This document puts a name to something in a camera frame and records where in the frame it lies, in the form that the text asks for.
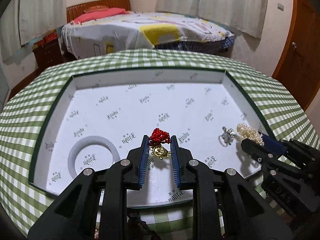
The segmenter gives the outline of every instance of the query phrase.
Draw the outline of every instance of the door handle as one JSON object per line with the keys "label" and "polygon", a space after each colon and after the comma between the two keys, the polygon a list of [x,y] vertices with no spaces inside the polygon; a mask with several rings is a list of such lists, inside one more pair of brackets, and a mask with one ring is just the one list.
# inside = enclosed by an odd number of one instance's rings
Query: door handle
{"label": "door handle", "polygon": [[291,43],[291,45],[292,45],[292,47],[293,47],[293,51],[295,51],[296,48],[297,48],[297,44],[296,44],[295,42],[293,42],[293,43]]}

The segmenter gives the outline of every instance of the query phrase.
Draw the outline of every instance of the light switch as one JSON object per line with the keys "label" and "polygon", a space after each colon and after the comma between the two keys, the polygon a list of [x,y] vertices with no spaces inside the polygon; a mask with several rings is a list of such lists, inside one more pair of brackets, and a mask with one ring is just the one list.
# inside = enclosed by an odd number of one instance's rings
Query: light switch
{"label": "light switch", "polygon": [[284,6],[281,3],[278,3],[278,9],[283,11],[284,10]]}

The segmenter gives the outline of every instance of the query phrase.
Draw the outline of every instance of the pink pillow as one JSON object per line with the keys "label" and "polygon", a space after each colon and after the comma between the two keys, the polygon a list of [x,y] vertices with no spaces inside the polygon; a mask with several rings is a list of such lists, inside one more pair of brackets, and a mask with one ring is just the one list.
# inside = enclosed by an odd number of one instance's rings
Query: pink pillow
{"label": "pink pillow", "polygon": [[84,13],[71,21],[71,24],[81,24],[91,20],[98,20],[105,17],[110,17],[119,14],[129,14],[125,9],[122,8],[110,8],[97,12]]}

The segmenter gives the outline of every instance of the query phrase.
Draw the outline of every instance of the blue checkered bed skirt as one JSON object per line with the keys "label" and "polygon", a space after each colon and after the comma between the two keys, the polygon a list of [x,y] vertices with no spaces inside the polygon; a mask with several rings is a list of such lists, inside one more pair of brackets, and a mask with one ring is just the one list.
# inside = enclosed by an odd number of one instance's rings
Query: blue checkered bed skirt
{"label": "blue checkered bed skirt", "polygon": [[216,54],[217,52],[225,51],[235,42],[234,37],[227,37],[223,41],[176,41],[155,46],[155,49],[175,49],[200,52],[206,54]]}

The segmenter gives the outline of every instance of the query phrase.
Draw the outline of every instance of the wooden headboard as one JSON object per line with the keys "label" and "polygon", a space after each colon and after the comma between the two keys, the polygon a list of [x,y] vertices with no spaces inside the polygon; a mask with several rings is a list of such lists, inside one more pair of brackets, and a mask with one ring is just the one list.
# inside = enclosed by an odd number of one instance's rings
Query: wooden headboard
{"label": "wooden headboard", "polygon": [[84,13],[84,10],[97,5],[105,5],[110,8],[118,7],[126,9],[127,11],[131,10],[130,1],[129,0],[100,0],[100,1],[92,1],[85,2],[78,5],[67,7],[67,22],[76,19],[78,16]]}

